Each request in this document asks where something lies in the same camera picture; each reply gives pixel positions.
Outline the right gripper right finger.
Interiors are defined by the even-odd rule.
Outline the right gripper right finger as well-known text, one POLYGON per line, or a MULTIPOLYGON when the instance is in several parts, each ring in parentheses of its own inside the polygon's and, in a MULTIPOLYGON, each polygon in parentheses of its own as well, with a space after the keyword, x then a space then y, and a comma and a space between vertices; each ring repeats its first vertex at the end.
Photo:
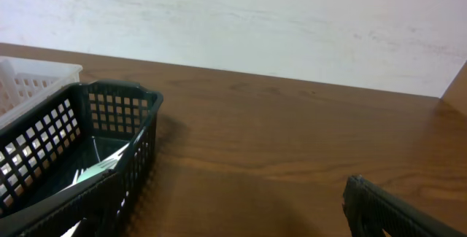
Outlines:
POLYGON ((466 237, 361 175, 348 177, 343 199, 352 237, 466 237))

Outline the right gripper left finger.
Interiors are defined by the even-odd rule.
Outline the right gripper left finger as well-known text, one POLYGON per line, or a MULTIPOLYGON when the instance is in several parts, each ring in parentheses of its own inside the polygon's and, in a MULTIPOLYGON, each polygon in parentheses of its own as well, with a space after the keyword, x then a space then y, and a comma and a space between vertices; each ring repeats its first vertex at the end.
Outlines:
POLYGON ((54 194, 41 182, 1 202, 1 235, 62 236, 76 225, 73 236, 116 236, 120 183, 121 174, 115 171, 54 194))

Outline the white plastic fork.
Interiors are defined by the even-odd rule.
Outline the white plastic fork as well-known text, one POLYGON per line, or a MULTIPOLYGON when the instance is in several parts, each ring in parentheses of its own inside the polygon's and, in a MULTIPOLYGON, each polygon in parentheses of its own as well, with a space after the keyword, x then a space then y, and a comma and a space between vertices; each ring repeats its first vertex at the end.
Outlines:
POLYGON ((117 162, 121 159, 125 150, 128 148, 128 145, 129 144, 125 144, 123 147, 111 154, 109 157, 105 158, 103 161, 89 168, 81 168, 76 170, 72 183, 69 186, 63 188, 62 191, 76 184, 79 184, 80 182, 83 182, 86 179, 91 178, 92 176, 100 174, 103 171, 113 169, 117 165, 117 162))

